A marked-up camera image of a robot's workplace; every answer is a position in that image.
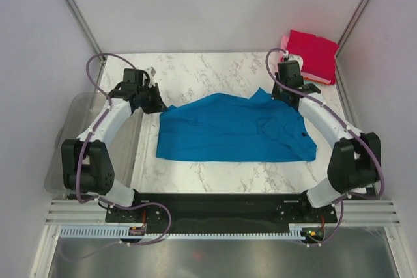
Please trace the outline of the blue t shirt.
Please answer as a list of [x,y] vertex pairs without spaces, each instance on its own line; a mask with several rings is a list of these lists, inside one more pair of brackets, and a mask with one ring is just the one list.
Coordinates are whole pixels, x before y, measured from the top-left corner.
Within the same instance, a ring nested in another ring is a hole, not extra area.
[[211,94],[160,115],[157,158],[286,163],[316,156],[302,115],[263,89],[250,98]]

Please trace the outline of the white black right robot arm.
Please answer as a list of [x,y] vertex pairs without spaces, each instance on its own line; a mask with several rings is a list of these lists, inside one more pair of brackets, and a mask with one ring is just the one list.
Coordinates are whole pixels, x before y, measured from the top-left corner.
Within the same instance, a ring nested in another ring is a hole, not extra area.
[[384,189],[381,141],[375,133],[364,133],[325,104],[321,90],[304,83],[301,61],[286,58],[278,63],[272,97],[282,100],[310,121],[332,148],[327,176],[304,191],[298,213],[304,221],[315,221],[322,208],[335,204],[358,188],[376,182]]

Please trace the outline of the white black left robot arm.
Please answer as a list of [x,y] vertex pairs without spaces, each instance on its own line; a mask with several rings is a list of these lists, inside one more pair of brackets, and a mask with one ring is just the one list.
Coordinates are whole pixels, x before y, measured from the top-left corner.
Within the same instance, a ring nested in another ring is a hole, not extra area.
[[136,202],[135,191],[115,177],[108,146],[121,126],[137,111],[162,113],[167,106],[154,81],[153,67],[145,70],[126,68],[123,79],[109,93],[98,116],[76,139],[66,139],[61,145],[63,183],[74,191],[80,203],[101,200],[121,207],[128,221],[137,221],[143,206]]

